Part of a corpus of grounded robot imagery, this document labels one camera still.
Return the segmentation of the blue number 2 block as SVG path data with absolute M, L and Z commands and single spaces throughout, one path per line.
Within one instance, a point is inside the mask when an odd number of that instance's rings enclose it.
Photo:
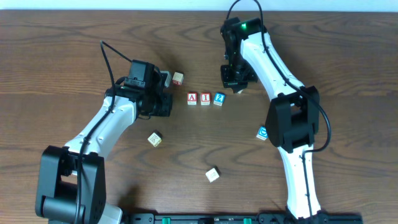
M 217 105 L 217 106 L 222 106 L 225 100 L 225 94 L 223 93 L 216 93 L 214 100 L 213 100 L 213 104 Z

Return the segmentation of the red letter I block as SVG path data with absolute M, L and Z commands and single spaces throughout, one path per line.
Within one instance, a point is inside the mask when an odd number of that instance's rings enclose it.
M 201 93 L 200 103 L 202 106 L 210 105 L 211 103 L 211 94 L 210 93 Z

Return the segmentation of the red letter A block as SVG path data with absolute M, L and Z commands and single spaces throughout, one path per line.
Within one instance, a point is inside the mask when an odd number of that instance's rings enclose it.
M 187 104 L 188 105 L 196 105 L 197 104 L 197 93 L 195 93 L 195 92 L 187 93 Z

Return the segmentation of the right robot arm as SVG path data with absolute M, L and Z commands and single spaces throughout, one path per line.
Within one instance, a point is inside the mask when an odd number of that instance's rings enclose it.
M 309 220 L 321 210 L 312 169 L 319 93 L 314 86 L 306 87 L 285 66 L 260 19 L 227 19 L 220 33 L 228 61 L 220 68 L 223 86 L 234 93 L 250 82 L 264 86 L 270 100 L 265 129 L 284 163 L 287 210 L 296 221 Z

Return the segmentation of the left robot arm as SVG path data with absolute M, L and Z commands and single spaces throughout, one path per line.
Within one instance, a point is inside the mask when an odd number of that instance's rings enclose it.
M 64 146 L 48 146 L 40 160 L 37 216 L 49 223 L 121 223 L 123 211 L 106 201 L 104 162 L 122 133 L 140 116 L 168 117 L 172 76 L 133 60 L 129 75 L 104 94 L 101 109 Z

